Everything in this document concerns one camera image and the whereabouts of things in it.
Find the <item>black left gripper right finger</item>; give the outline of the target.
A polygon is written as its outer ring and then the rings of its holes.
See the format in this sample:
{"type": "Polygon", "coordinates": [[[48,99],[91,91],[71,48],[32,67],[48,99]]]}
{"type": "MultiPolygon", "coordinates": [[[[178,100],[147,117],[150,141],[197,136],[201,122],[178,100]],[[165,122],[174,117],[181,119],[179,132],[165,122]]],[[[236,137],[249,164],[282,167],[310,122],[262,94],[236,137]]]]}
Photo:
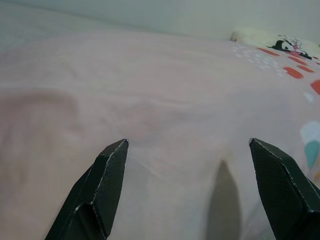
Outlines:
{"type": "Polygon", "coordinates": [[[258,138],[249,141],[259,196],[277,240],[320,238],[320,190],[296,161],[258,138]]]}

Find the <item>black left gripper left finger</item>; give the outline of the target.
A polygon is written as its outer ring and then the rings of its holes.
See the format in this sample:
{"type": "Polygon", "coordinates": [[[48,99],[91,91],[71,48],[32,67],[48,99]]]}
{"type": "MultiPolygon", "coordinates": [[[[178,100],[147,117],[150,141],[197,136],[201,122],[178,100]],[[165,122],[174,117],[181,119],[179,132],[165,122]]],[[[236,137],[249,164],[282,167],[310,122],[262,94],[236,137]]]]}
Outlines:
{"type": "Polygon", "coordinates": [[[76,181],[66,197],[47,240],[106,240],[118,208],[129,142],[108,145],[76,181]]]}

